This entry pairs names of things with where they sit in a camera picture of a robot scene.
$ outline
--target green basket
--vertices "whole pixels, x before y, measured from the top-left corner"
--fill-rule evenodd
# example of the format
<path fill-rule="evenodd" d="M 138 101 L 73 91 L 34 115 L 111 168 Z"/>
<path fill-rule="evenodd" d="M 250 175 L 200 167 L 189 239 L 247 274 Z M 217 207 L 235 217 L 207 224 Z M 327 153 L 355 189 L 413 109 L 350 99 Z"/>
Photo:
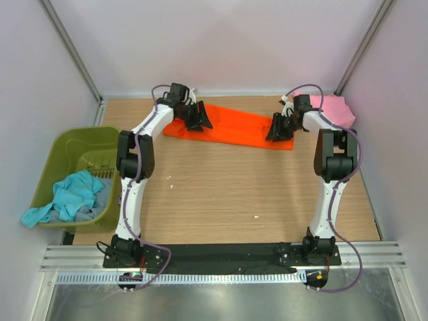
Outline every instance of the green basket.
<path fill-rule="evenodd" d="M 87 169 L 96 177 L 112 179 L 112 189 L 106 208 L 99 216 L 86 222 L 39 223 L 43 227 L 61 227 L 69 233 L 111 231 L 119 220 L 120 176 L 116 170 L 119 130 L 99 126 L 77 128 L 56 138 L 31 207 L 43 207 L 52 202 L 53 185 L 68 175 Z"/>

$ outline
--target pink cloth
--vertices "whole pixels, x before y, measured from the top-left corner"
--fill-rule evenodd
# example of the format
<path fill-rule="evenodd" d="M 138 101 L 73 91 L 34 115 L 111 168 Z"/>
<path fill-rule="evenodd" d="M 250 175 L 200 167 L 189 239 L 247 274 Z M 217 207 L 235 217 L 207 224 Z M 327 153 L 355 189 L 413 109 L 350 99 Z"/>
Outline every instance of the pink cloth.
<path fill-rule="evenodd" d="M 318 108 L 320 106 L 320 102 L 321 96 L 310 95 L 310 103 L 313 108 Z M 325 95 L 322 110 L 327 118 L 336 125 L 350 128 L 352 124 L 354 124 L 355 116 L 345 104 L 345 98 L 341 96 Z"/>

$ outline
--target orange cloth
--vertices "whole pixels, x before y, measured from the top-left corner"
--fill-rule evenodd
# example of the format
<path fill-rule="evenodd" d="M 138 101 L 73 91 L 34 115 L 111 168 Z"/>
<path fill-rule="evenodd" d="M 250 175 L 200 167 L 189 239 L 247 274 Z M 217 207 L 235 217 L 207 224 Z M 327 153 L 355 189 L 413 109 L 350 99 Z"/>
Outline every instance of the orange cloth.
<path fill-rule="evenodd" d="M 293 139 L 283 142 L 265 140 L 272 118 L 208 104 L 205 105 L 205 109 L 213 129 L 203 127 L 203 132 L 188 131 L 184 121 L 175 119 L 165 127 L 163 134 L 205 142 L 225 142 L 267 149 L 293 149 Z"/>

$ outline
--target wooden table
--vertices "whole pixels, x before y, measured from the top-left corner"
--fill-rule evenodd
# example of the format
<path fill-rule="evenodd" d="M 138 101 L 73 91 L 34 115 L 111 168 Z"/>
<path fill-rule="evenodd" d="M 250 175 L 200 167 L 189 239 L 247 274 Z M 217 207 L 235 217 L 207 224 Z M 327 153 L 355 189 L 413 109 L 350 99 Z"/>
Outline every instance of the wooden table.
<path fill-rule="evenodd" d="M 272 117 L 278 97 L 209 97 L 205 103 Z M 131 129 L 151 99 L 110 100 L 105 125 Z M 142 237 L 154 243 L 301 241 L 318 197 L 316 137 L 296 133 L 293 150 L 266 150 L 163 136 L 141 211 Z M 379 240 L 359 175 L 344 190 L 337 229 L 353 241 Z M 110 243 L 110 233 L 77 233 L 74 244 Z"/>

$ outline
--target white backdrop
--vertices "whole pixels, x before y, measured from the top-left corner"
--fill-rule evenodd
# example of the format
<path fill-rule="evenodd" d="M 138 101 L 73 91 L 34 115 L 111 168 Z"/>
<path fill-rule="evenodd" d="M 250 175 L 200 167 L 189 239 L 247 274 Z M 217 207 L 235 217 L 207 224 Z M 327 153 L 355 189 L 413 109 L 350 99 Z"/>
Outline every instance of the white backdrop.
<path fill-rule="evenodd" d="M 0 1 L 0 311 L 30 320 L 47 244 L 61 231 L 20 222 L 61 132 L 92 124 L 96 101 L 35 0 Z"/>
<path fill-rule="evenodd" d="M 52 0 L 102 95 L 338 85 L 381 0 Z"/>
<path fill-rule="evenodd" d="M 386 239 L 397 240 L 428 320 L 428 2 L 397 1 L 344 96 L 356 115 L 362 173 Z"/>

